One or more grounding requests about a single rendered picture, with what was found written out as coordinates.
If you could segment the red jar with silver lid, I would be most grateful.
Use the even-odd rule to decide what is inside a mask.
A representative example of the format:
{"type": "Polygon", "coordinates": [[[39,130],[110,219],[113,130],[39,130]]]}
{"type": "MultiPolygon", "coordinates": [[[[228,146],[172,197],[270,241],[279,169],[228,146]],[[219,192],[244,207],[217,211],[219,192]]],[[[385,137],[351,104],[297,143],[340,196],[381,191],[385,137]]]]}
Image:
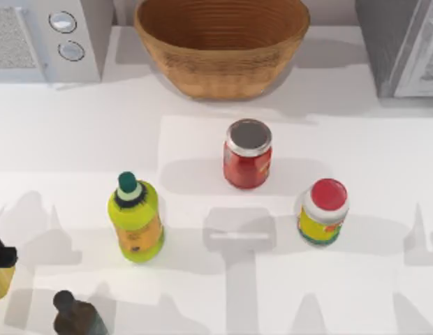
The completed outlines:
{"type": "Polygon", "coordinates": [[[269,176],[272,132],[257,119],[239,119],[226,131],[223,145],[223,175],[236,188],[252,189],[269,176]]]}

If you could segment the yellow-green bottle with green cap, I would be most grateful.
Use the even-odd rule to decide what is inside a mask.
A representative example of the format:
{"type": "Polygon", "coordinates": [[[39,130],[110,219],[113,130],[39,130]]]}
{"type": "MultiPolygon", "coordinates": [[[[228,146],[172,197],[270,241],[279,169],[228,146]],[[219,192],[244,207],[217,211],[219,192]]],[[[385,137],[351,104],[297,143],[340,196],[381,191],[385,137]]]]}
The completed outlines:
{"type": "Polygon", "coordinates": [[[162,249],[165,230],[158,194],[150,183],[137,179],[132,172],[118,176],[118,186],[108,200],[108,216],[127,260],[147,262],[162,249]]]}

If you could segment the brown woven basket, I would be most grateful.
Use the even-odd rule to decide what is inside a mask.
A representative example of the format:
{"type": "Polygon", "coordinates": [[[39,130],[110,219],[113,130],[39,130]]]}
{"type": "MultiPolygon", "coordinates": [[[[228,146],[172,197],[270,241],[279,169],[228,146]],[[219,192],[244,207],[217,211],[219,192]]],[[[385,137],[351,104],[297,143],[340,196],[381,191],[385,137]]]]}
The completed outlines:
{"type": "Polygon", "coordinates": [[[157,68],[191,98],[262,94],[310,24],[302,0],[142,0],[134,27],[157,68]]]}

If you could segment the yellow jar with red lid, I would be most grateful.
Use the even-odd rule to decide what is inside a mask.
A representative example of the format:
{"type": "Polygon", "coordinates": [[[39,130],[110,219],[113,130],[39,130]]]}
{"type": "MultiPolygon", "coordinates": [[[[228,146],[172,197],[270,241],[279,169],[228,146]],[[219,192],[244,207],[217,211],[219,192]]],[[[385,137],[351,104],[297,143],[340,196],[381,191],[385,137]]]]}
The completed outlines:
{"type": "Polygon", "coordinates": [[[348,192],[343,183],[319,179],[303,193],[298,230],[309,243],[328,246],[338,238],[348,211],[348,192]]]}

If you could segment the round silver microwave knob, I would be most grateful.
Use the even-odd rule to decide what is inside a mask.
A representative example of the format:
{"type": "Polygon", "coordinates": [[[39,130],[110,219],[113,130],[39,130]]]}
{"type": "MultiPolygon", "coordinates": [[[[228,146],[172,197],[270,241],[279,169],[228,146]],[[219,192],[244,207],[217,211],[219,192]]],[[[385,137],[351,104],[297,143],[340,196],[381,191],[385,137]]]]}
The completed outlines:
{"type": "Polygon", "coordinates": [[[58,45],[59,55],[67,61],[80,61],[85,57],[85,50],[81,44],[68,40],[65,43],[60,43],[58,45]]]}
{"type": "Polygon", "coordinates": [[[55,31],[61,34],[70,34],[77,28],[76,18],[66,11],[51,13],[48,22],[55,31]]]}

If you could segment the dark brown bottle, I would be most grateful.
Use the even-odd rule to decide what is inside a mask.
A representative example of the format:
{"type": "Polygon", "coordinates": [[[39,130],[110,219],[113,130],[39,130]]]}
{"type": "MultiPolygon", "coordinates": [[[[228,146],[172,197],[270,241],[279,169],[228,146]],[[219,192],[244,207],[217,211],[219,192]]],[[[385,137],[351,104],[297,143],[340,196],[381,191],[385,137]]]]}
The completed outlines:
{"type": "Polygon", "coordinates": [[[77,300],[70,291],[58,291],[52,303],[57,309],[53,323],[57,335],[109,335],[94,305],[77,300]]]}

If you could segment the pale microwave oven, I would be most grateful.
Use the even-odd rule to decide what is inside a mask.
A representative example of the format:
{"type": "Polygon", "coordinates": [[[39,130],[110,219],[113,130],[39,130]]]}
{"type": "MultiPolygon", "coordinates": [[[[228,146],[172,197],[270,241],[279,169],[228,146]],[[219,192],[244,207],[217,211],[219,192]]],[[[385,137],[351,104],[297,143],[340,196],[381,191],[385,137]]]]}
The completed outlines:
{"type": "Polygon", "coordinates": [[[100,82],[108,53],[113,0],[0,0],[0,83],[100,82]],[[72,33],[49,24],[66,11],[77,21],[72,33]],[[63,59],[58,45],[73,40],[84,48],[76,62],[63,59]]]}

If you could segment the yellow bottle with black cap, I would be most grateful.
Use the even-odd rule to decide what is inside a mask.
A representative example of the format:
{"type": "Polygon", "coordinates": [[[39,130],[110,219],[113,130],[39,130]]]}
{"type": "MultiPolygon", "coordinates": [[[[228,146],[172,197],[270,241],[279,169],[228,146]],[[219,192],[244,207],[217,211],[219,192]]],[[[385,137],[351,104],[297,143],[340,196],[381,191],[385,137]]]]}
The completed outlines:
{"type": "Polygon", "coordinates": [[[4,298],[8,293],[17,260],[17,249],[15,247],[0,248],[0,299],[4,298]]]}

